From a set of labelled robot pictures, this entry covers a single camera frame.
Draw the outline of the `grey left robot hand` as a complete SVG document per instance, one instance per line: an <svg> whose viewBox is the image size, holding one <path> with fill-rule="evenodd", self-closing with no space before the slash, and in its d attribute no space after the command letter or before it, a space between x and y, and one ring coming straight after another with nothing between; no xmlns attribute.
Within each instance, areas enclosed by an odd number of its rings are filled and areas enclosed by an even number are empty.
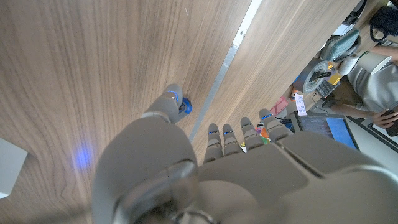
<svg viewBox="0 0 398 224"><path fill-rule="evenodd" d="M311 131L259 115L245 146L230 125L208 129L199 165L177 123L190 113L177 84L103 151L91 193L95 223L396 223L397 176L374 159Z"/></svg>

